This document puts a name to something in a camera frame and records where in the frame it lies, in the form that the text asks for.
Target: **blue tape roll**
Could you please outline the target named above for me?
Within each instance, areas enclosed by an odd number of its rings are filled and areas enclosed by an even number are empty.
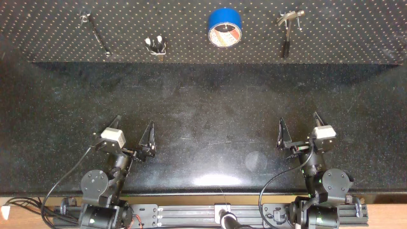
[[[209,41],[217,47],[227,48],[242,39],[242,21],[236,10],[223,8],[209,16]]]

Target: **white object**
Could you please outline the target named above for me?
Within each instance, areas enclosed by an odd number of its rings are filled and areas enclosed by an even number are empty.
[[[109,139],[109,140],[118,142],[120,148],[122,148],[126,143],[126,139],[125,139],[125,135],[123,134],[123,131],[115,129],[115,128],[110,128],[110,127],[106,128],[105,130],[103,130],[103,132],[100,136],[104,139]]]
[[[335,130],[330,125],[315,127],[312,133],[317,139],[327,139],[336,136]]]
[[[1,206],[1,214],[3,215],[4,220],[8,220],[10,215],[10,206]]]

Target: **blue tape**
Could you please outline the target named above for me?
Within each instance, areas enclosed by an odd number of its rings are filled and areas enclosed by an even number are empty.
[[[234,27],[236,30],[231,32],[230,34],[234,35],[234,39],[226,39],[228,37],[229,32],[225,32],[223,35],[225,40],[216,39],[219,37],[219,33],[215,36],[215,28],[220,25],[227,25],[230,27]],[[242,38],[242,21],[240,19],[240,15],[236,10],[229,9],[229,8],[222,8],[215,10],[209,16],[209,33],[208,33],[209,40],[212,44],[218,47],[230,47],[237,44],[240,39]]]

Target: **speckled black surface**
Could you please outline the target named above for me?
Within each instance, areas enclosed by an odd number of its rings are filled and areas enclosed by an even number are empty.
[[[128,146],[156,122],[158,153],[133,165],[125,194],[257,193],[274,174],[298,165],[274,150],[279,118],[293,140],[302,140],[314,111],[338,133],[326,162],[356,178],[353,191],[407,191],[403,66],[31,64],[6,51],[0,195],[45,194],[116,115]],[[55,194],[79,193],[82,175],[106,159],[89,155]],[[299,172],[269,189],[304,190]]]

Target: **red wire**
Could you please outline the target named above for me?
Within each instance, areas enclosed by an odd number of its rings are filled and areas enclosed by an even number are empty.
[[[140,229],[142,229],[142,223],[141,223],[141,219],[140,219],[140,216],[139,215],[135,215],[135,217],[139,220],[139,223],[140,223]]]

